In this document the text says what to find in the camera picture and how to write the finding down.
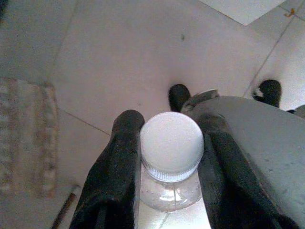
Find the tile floor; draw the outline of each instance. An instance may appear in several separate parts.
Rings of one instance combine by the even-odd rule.
[[[37,38],[61,42],[50,47],[53,61],[37,59],[34,74],[28,70],[30,50],[11,44],[18,53],[15,74],[26,66],[25,78],[39,82],[39,70],[46,65],[47,80],[55,85],[60,184],[83,185],[122,111],[138,110],[146,120],[169,111],[167,91],[176,83],[187,85],[192,94],[217,88],[221,95],[249,97],[262,79],[274,78],[283,85],[282,109],[305,104],[304,1],[289,0],[246,27],[197,0],[72,4],[74,12],[60,8],[67,16],[60,37]],[[290,8],[296,9],[296,16],[287,18]],[[7,52],[8,60],[15,58]],[[67,228],[72,214],[73,208],[61,228]],[[202,200],[172,214],[141,203],[139,228],[203,229],[209,223]]]
[[[36,83],[46,81],[76,2],[9,1],[0,26],[1,75]]]

